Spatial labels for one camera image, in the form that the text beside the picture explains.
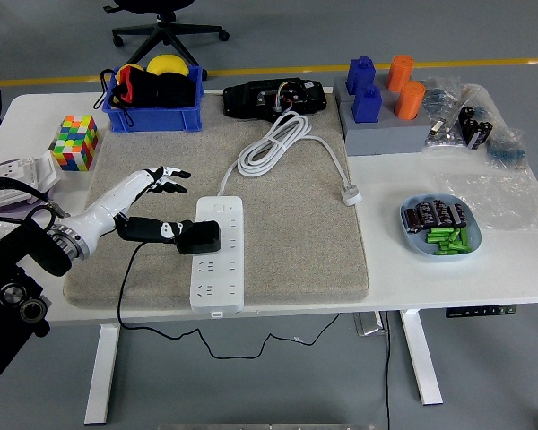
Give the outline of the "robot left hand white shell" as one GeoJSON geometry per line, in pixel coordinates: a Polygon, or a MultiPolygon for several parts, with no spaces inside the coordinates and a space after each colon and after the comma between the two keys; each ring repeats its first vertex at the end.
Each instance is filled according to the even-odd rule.
{"type": "Polygon", "coordinates": [[[99,238],[115,227],[115,217],[126,215],[130,207],[146,192],[165,191],[185,193],[187,190],[173,177],[189,178],[191,174],[172,167],[147,168],[135,171],[99,197],[82,214],[61,220],[84,242],[82,254],[90,256],[97,248],[99,238]]]}

